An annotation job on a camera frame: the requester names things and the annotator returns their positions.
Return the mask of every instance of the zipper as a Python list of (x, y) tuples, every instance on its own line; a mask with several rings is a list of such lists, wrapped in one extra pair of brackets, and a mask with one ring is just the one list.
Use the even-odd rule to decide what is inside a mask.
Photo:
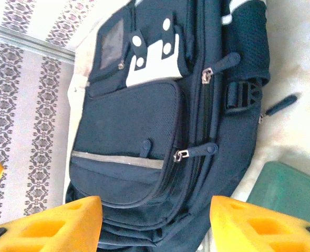
[(160, 186), (160, 189), (158, 190), (158, 192), (152, 198), (159, 197), (166, 190), (166, 188), (168, 187), (169, 182), (170, 182), (169, 178), (174, 173), (176, 166), (177, 166), (177, 163), (173, 162), (171, 167), (170, 167), (170, 170), (167, 173), (167, 177), (164, 179), (164, 183)]
[(99, 76), (93, 76), (88, 78), (88, 82), (96, 82), (99, 80), (107, 79), (108, 77), (111, 77), (113, 74), (115, 74), (117, 71), (123, 70), (125, 68), (125, 61), (128, 55), (129, 51), (129, 42), (125, 44), (122, 53), (121, 53), (121, 61), (118, 64), (118, 67), (116, 65), (108, 66), (107, 68), (104, 68), (103, 71), (105, 71), (105, 74), (100, 74), (101, 71), (99, 71)]
[(119, 70), (123, 70), (123, 68), (125, 68), (125, 61), (127, 58), (127, 54), (128, 54), (128, 50), (129, 50), (129, 42), (127, 42), (123, 48), (122, 54), (121, 54), (121, 61), (118, 64), (118, 69)]
[(182, 159), (193, 156), (211, 156), (216, 154), (218, 146), (215, 143), (206, 143), (200, 146), (177, 150), (174, 154), (174, 163), (180, 163)]
[(291, 94), (290, 96), (285, 97), (281, 101), (279, 101), (277, 104), (271, 106), (269, 109), (267, 109), (264, 113), (262, 113), (259, 117), (259, 123), (262, 123), (263, 119), (267, 116), (272, 116), (275, 113), (279, 112), (280, 110), (283, 110), (284, 108), (287, 108), (288, 106), (292, 105), (294, 102), (297, 101), (297, 96)]
[(202, 72), (202, 84), (210, 84), (211, 77), (218, 72), (238, 65), (240, 55), (236, 52), (229, 53), (224, 58), (213, 64), (211, 67), (205, 68)]
[[(205, 68), (202, 71), (202, 91), (204, 91), (204, 128), (203, 128), (203, 138), (207, 141), (209, 139), (209, 123), (211, 119), (210, 115), (210, 100), (211, 100), (211, 95), (210, 95), (210, 83), (213, 81), (213, 76), (219, 72), (222, 72), (226, 69), (229, 69), (231, 67), (234, 67), (239, 64), (240, 62), (240, 55), (236, 52), (229, 53), (222, 59), (220, 59), (218, 62), (212, 64), (210, 67)], [(215, 143), (211, 143), (215, 148), (215, 152), (217, 152), (218, 147)], [(192, 185), (196, 184), (198, 175), (200, 173), (201, 165), (203, 164), (203, 156), (205, 155), (200, 155), (200, 158), (198, 160), (198, 167), (196, 169), (196, 172), (193, 175), (192, 179)], [(175, 153), (175, 158), (174, 160), (178, 161), (180, 159), (184, 158), (182, 152), (177, 152)]]

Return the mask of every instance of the navy blue backpack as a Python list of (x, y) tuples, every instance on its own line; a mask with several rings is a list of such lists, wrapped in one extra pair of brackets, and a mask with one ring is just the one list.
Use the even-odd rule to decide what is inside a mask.
[(132, 1), (99, 29), (66, 202), (99, 195), (97, 251), (194, 252), (255, 148), (261, 0)]

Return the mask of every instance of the wall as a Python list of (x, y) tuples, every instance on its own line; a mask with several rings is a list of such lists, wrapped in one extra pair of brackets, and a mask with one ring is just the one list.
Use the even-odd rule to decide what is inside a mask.
[(95, 0), (0, 0), (0, 26), (75, 50), (90, 31)]
[(73, 65), (0, 42), (0, 224), (62, 204)]

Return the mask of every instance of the white circle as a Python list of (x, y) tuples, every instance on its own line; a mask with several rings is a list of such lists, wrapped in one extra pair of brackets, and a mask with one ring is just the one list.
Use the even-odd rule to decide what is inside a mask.
[(169, 54), (171, 51), (171, 44), (170, 43), (166, 43), (163, 47), (163, 53), (164, 54)]
[(144, 63), (144, 59), (142, 57), (138, 58), (138, 60), (136, 61), (136, 65), (138, 67), (142, 67)]
[(142, 44), (141, 38), (139, 36), (134, 36), (132, 38), (132, 41), (133, 41), (133, 44), (138, 47), (141, 46)]
[(163, 21), (163, 30), (169, 30), (170, 28), (170, 19), (166, 18), (164, 21)]

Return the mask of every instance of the zipper tab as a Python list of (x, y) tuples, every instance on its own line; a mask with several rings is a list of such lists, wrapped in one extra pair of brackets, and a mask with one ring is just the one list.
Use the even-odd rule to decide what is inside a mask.
[(126, 57), (127, 57), (127, 54), (128, 54), (128, 50), (129, 50), (129, 42), (127, 42), (122, 50), (122, 53), (121, 53), (121, 61), (120, 63), (118, 64), (118, 69), (119, 70), (123, 70), (123, 68), (125, 68), (125, 60), (126, 60)]
[(186, 150), (178, 150), (174, 154), (174, 162), (179, 163), (184, 158), (190, 156), (210, 156), (218, 151), (218, 146), (215, 143), (206, 143), (200, 146), (191, 147)]
[(266, 110), (265, 113), (262, 113), (259, 117), (259, 123), (262, 123), (263, 119), (267, 116), (271, 116), (280, 110), (287, 108), (288, 106), (292, 105), (295, 101), (297, 101), (297, 96), (291, 94), (290, 96), (287, 96), (283, 100), (279, 101), (277, 104), (273, 105), (269, 109)]
[(240, 55), (236, 52), (229, 53), (224, 58), (213, 64), (211, 67), (205, 68), (202, 72), (202, 84), (209, 84), (211, 76), (222, 72), (228, 68), (238, 65), (240, 62)]

